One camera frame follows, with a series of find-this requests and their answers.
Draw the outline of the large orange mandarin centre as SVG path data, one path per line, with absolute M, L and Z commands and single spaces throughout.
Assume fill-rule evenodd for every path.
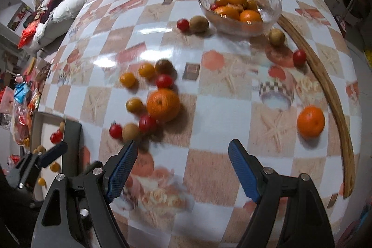
M 181 102 L 178 94 L 171 89 L 158 89 L 149 94 L 146 108 L 150 117 L 167 123 L 177 117 Z

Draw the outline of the longan by stick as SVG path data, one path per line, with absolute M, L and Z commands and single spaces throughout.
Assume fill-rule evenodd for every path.
M 277 47 L 283 46 L 286 40 L 285 34 L 278 28 L 272 28 L 269 31 L 268 38 L 270 44 Z

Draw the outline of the longan near bowl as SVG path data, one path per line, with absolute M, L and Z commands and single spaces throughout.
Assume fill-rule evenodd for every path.
M 193 16 L 189 20 L 190 31 L 204 33 L 209 28 L 209 21 L 204 16 Z

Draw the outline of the yellow cherry tomato cluster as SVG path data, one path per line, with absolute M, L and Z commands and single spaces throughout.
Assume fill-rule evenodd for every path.
M 144 109 L 144 104 L 139 98 L 130 98 L 126 102 L 126 109 L 129 113 L 137 115 Z

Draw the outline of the red cherry tomato cluster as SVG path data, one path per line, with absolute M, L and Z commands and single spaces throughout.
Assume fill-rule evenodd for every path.
M 149 115 L 143 115 L 139 119 L 139 130 L 142 133 L 154 133 L 158 129 L 158 122 Z

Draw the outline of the brown longan in cluster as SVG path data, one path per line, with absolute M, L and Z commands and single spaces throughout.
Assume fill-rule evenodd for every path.
M 141 137 L 141 131 L 139 127 L 134 123 L 128 123 L 122 127 L 122 140 L 123 142 L 131 140 L 139 140 Z

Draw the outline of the red cherry tomato upper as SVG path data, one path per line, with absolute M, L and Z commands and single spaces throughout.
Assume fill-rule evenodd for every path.
M 170 89 L 173 83 L 173 78 L 167 74 L 161 74 L 156 79 L 156 86 L 158 89 Z

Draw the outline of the red tomato by stick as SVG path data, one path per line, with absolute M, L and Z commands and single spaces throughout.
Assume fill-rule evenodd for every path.
M 303 67 L 306 64 L 306 52 L 304 50 L 297 50 L 292 55 L 292 60 L 295 67 Z

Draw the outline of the orange mandarin near stick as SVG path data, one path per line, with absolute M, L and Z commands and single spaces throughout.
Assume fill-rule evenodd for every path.
M 323 111 L 316 106 L 306 106 L 297 118 L 299 134 L 306 139 L 314 139 L 321 135 L 325 128 Z

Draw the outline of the mandarins in bowl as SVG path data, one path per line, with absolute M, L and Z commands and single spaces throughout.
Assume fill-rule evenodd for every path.
M 263 22 L 260 4 L 256 0 L 214 0 L 209 8 L 220 17 L 248 25 Z

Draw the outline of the red cherry tomato front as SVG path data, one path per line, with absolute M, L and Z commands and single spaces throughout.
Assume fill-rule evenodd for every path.
M 111 124 L 109 128 L 109 134 L 113 139 L 121 140 L 122 139 L 122 126 L 118 123 Z

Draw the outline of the clear glass fruit bowl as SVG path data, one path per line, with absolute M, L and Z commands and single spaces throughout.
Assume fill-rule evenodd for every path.
M 198 0 L 220 32 L 241 37 L 267 33 L 282 13 L 281 0 Z

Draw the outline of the yellow cherry tomato upper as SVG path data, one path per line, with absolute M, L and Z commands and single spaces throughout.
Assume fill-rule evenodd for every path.
M 120 76 L 119 81 L 124 87 L 129 89 L 136 84 L 136 77 L 132 72 L 124 72 Z

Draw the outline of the pile of snack packages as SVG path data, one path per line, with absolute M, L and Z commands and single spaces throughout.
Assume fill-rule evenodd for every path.
M 1 130 L 18 146 L 30 148 L 33 112 L 41 97 L 40 60 L 29 57 L 23 67 L 1 73 Z

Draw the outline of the dark brown cherry tomato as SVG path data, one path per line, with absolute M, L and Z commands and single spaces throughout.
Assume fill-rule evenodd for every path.
M 174 70 L 173 64 L 168 59 L 158 60 L 154 68 L 157 75 L 172 75 Z

